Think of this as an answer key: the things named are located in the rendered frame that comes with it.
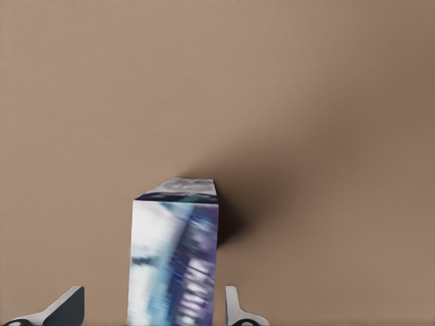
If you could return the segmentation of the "blue and white printed box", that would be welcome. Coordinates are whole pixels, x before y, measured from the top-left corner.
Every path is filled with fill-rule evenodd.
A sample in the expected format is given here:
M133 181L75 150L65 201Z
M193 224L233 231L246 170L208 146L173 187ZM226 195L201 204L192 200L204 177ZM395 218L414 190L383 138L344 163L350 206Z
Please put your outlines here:
M128 326L212 326L219 202L173 177L133 200Z

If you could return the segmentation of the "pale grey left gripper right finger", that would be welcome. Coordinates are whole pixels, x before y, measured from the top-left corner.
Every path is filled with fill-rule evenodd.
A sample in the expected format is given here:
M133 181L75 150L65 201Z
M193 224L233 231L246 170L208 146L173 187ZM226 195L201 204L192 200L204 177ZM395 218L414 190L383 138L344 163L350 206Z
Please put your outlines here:
M235 286L226 286L226 326L269 326L263 317L244 311L239 303L238 291Z

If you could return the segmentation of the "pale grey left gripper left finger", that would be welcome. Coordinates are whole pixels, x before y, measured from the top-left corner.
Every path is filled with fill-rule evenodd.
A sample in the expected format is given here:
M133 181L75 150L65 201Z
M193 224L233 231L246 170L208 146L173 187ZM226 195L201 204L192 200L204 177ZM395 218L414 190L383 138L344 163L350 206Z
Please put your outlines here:
M2 326L82 326L84 287L73 286L45 310L17 317Z

